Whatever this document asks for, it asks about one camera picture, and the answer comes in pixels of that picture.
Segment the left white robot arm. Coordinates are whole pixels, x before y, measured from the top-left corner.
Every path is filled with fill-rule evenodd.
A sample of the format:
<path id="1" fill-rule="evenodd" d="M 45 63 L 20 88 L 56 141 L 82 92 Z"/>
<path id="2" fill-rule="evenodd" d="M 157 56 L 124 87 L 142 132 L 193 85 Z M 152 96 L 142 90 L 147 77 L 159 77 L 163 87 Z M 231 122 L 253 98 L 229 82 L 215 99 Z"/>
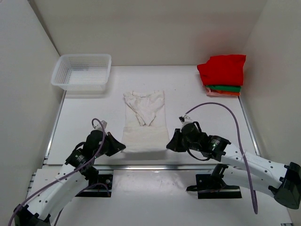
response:
<path id="1" fill-rule="evenodd" d="M 79 193 L 95 186 L 108 186 L 99 180 L 93 166 L 96 158 L 108 157 L 126 146 L 111 133 L 93 130 L 86 141 L 75 146 L 55 179 L 30 195 L 15 209 L 10 223 L 16 226 L 49 226 L 61 210 Z"/>

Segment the white t shirt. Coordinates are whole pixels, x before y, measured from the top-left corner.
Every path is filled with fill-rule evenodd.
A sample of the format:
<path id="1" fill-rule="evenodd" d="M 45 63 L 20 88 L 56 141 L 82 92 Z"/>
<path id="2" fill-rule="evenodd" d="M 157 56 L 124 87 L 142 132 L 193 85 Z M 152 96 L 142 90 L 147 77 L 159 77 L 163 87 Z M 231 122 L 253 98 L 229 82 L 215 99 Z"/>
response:
<path id="1" fill-rule="evenodd" d="M 124 153 L 163 152 L 169 142 L 166 126 L 165 93 L 134 91 L 123 94 L 126 122 L 122 143 Z"/>

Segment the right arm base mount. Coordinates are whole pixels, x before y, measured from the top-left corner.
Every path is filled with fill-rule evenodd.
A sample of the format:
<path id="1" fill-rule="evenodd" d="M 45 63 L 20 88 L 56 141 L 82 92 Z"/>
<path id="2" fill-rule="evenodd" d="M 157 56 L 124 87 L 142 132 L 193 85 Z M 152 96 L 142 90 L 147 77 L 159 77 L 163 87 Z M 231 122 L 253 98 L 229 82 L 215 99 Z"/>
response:
<path id="1" fill-rule="evenodd" d="M 196 174 L 196 184 L 188 186 L 186 192 L 196 192 L 198 199 L 240 199 L 239 186 L 230 186 L 223 180 L 229 167 L 217 164 L 210 174 Z"/>

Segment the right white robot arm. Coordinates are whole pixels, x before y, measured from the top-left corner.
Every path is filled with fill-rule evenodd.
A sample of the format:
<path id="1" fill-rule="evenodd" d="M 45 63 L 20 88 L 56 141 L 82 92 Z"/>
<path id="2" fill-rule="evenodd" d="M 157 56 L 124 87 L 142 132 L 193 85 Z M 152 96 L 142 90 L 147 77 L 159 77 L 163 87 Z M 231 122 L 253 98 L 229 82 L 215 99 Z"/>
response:
<path id="1" fill-rule="evenodd" d="M 244 153 L 229 140 L 207 135 L 199 123 L 184 122 L 175 129 L 167 149 L 174 152 L 197 151 L 206 159 L 246 171 L 247 185 L 253 190 L 271 195 L 279 204 L 296 210 L 301 202 L 301 167 L 291 162 L 288 165 L 269 161 L 260 156 Z"/>

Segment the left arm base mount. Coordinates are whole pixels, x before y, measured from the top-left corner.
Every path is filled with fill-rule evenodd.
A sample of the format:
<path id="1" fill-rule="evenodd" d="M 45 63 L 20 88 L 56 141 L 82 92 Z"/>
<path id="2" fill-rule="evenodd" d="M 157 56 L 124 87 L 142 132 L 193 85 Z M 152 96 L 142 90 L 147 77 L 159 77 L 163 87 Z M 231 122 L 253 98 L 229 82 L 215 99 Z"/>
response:
<path id="1" fill-rule="evenodd" d="M 113 172 L 97 170 L 92 167 L 84 173 L 88 185 L 81 190 L 76 197 L 93 197 L 93 198 L 110 198 L 112 183 L 113 183 Z"/>

